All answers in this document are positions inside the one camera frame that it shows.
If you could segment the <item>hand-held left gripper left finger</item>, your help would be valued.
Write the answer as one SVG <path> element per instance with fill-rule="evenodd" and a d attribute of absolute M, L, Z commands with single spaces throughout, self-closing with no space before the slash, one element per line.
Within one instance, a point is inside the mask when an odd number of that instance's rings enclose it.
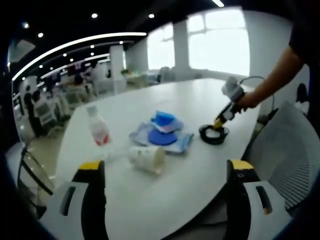
<path fill-rule="evenodd" d="M 107 240 L 105 162 L 83 163 L 51 195 L 41 224 L 56 240 Z"/>

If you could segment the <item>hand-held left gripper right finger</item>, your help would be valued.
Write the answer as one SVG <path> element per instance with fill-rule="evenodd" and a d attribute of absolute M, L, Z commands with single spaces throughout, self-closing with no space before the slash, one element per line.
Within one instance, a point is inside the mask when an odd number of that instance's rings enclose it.
<path fill-rule="evenodd" d="M 285 199 L 254 167 L 243 160 L 227 161 L 226 240 L 272 240 L 290 222 Z"/>

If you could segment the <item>person's right hand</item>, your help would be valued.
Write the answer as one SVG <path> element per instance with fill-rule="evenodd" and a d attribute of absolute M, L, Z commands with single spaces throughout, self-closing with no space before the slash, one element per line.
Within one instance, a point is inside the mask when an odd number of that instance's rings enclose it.
<path fill-rule="evenodd" d="M 261 102 L 260 97 L 254 92 L 247 92 L 241 99 L 236 103 L 236 112 L 242 113 L 247 109 L 255 108 Z"/>

